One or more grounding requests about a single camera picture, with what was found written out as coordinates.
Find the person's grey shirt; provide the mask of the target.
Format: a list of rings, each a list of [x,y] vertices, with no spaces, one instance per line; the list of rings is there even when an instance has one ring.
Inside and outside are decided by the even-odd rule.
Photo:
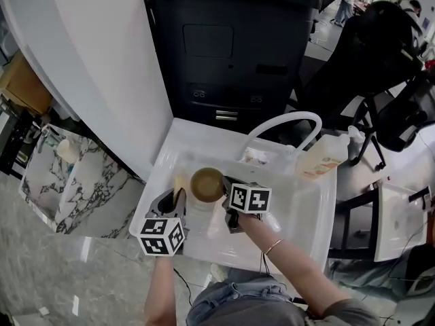
[[[241,300],[219,307],[198,326],[381,326],[356,299],[334,303],[317,319],[290,302]]]

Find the black mesh office chair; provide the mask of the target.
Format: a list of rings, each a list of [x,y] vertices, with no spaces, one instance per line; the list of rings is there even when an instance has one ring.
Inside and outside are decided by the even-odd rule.
[[[423,67],[421,35],[414,18],[398,5],[370,4],[348,19],[329,59],[295,90],[297,108],[332,122],[353,99],[374,97],[411,79]]]
[[[365,139],[350,165],[358,164],[372,143],[381,159],[375,169],[384,169],[382,147],[401,152],[413,143],[420,130],[435,125],[435,66],[420,71],[380,109],[374,98],[365,98],[356,110],[352,125],[365,134]]]

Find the orange label soap bottle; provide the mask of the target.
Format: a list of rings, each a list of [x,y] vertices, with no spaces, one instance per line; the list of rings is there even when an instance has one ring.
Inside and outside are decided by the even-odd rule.
[[[315,180],[335,170],[348,160],[351,139],[363,143],[365,134],[355,126],[349,126],[348,131],[339,136],[323,135],[308,151],[299,155],[295,175]]]

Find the yellow sponge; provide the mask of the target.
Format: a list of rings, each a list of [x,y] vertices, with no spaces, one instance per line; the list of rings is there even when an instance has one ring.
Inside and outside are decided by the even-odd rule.
[[[174,176],[173,204],[176,205],[180,195],[188,197],[190,191],[190,179],[185,171],[179,171]]]

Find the black cabinet machine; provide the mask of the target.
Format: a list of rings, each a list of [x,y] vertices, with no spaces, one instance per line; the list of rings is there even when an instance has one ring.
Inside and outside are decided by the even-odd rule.
[[[249,132],[281,115],[322,0],[144,0],[174,117]]]

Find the cream cup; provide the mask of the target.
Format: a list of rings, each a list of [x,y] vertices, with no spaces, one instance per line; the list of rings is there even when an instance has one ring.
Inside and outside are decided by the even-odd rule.
[[[75,141],[63,139],[58,144],[56,152],[67,163],[75,164],[80,157],[80,145]]]

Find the person's left forearm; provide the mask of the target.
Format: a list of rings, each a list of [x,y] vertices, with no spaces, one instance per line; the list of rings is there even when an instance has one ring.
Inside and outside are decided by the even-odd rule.
[[[157,257],[144,305],[145,326],[176,326],[176,301],[172,257]]]

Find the black shelf rack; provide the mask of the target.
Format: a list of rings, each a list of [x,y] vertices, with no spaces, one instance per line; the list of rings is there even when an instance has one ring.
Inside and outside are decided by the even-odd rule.
[[[24,171],[14,170],[14,165],[22,169],[27,167],[27,162],[18,159],[18,152],[24,148],[26,157],[32,154],[36,142],[25,143],[24,139],[35,128],[34,122],[35,118],[26,109],[17,116],[4,111],[0,113],[0,172],[22,179]]]

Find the white sink basin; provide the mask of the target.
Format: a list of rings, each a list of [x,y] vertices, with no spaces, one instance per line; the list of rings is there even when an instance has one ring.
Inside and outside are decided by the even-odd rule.
[[[130,223],[130,233],[137,237],[138,223],[150,205],[173,187],[174,176],[185,171],[189,179],[199,169],[211,167],[222,174],[245,182],[256,182],[272,189],[268,225],[280,237],[292,242],[319,266],[326,264],[336,204],[336,172],[331,171],[312,181],[292,174],[290,148],[260,138],[247,148],[257,153],[257,160],[236,160],[245,134],[174,119],[157,161]],[[258,163],[266,156],[268,164]],[[186,206],[188,235],[182,253],[194,259],[244,270],[258,270],[260,249],[244,233],[230,233],[221,202],[205,204],[188,196]]]

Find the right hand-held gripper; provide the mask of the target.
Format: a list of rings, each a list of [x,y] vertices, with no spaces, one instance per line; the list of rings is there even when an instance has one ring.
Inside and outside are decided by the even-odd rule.
[[[225,197],[222,207],[226,211],[225,222],[230,233],[243,231],[239,226],[240,214],[253,215],[260,219],[261,215],[269,212],[271,188],[229,176],[223,176],[222,181]]]

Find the person's blue jeans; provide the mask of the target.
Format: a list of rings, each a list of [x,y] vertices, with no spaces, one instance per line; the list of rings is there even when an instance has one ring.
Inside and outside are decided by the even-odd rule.
[[[225,267],[228,278],[210,282],[196,297],[186,317],[187,326],[199,326],[226,302],[241,300],[291,302],[286,288],[271,275]]]

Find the person's right forearm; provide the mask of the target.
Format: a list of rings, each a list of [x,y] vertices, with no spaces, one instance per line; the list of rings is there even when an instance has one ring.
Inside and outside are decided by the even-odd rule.
[[[350,298],[324,275],[309,256],[292,243],[280,238],[253,215],[240,214],[239,225],[289,280],[317,316],[323,316],[333,304]]]

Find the black metal stand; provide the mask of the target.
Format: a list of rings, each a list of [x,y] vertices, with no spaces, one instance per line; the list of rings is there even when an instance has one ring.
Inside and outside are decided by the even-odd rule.
[[[335,207],[328,257],[332,259],[375,258],[379,228],[379,191],[370,190]]]

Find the brown bowl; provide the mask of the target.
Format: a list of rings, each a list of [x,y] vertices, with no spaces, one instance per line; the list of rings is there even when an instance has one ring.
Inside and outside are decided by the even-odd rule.
[[[224,195],[223,174],[215,168],[201,168],[193,174],[190,190],[201,202],[216,202]]]

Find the wooden cabinet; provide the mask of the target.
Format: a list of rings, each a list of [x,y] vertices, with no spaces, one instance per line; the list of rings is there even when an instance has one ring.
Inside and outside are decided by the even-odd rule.
[[[52,95],[20,50],[4,66],[0,77],[0,90],[14,104],[34,114],[45,115],[51,107]]]

